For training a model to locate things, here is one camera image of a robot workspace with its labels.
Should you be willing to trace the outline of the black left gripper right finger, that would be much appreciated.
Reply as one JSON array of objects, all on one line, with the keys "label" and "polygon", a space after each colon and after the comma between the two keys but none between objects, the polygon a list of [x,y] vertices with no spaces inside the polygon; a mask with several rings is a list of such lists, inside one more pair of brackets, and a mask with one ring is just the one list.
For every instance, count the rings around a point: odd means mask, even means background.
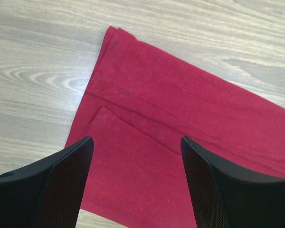
[{"label": "black left gripper right finger", "polygon": [[181,155],[199,228],[285,228],[285,178],[250,170],[188,136]]}]

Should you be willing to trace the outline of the dark red t shirt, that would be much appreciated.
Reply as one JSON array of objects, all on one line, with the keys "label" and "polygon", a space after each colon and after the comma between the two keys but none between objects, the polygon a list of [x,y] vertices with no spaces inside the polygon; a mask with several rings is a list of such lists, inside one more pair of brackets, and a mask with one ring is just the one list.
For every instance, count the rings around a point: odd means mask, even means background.
[{"label": "dark red t shirt", "polygon": [[285,178],[285,109],[109,27],[67,139],[95,143],[81,208],[130,228],[194,228],[181,138]]}]

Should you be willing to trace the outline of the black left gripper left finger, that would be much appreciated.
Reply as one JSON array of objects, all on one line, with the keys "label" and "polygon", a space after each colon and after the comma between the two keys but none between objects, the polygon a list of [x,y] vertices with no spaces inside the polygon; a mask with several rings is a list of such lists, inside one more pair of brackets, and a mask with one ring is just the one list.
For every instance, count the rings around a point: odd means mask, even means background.
[{"label": "black left gripper left finger", "polygon": [[0,175],[0,228],[74,228],[94,141],[78,142]]}]

